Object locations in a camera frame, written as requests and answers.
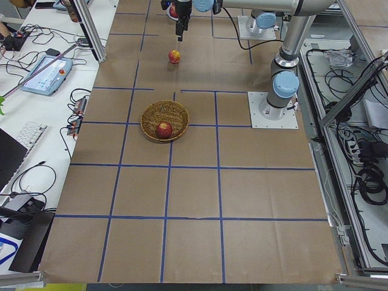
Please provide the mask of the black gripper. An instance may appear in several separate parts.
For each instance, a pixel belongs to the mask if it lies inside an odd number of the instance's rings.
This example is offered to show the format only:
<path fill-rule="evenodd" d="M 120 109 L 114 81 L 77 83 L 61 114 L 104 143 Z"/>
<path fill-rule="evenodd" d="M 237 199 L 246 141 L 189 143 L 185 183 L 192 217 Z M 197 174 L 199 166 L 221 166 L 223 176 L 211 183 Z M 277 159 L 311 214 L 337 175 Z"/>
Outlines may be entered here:
<path fill-rule="evenodd" d="M 176 22 L 175 33 L 178 41 L 182 41 L 183 32 L 188 30 L 189 18 L 192 13 L 192 0 L 176 0 L 176 12 L 178 20 Z"/>
<path fill-rule="evenodd" d="M 172 2 L 169 0 L 161 0 L 161 8 L 163 10 L 167 10 L 170 7 L 171 3 Z"/>

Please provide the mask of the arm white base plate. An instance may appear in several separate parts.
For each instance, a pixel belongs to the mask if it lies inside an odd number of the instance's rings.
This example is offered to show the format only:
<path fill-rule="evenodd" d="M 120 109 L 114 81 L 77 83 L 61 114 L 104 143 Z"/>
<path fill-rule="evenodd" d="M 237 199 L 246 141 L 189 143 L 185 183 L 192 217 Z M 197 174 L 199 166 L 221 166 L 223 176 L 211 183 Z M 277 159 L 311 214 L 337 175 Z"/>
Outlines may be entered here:
<path fill-rule="evenodd" d="M 239 38 L 243 40 L 274 40 L 276 34 L 273 28 L 261 29 L 251 16 L 238 16 Z"/>
<path fill-rule="evenodd" d="M 267 92 L 247 92 L 251 126 L 253 129 L 298 130 L 292 101 L 282 109 L 267 102 Z"/>

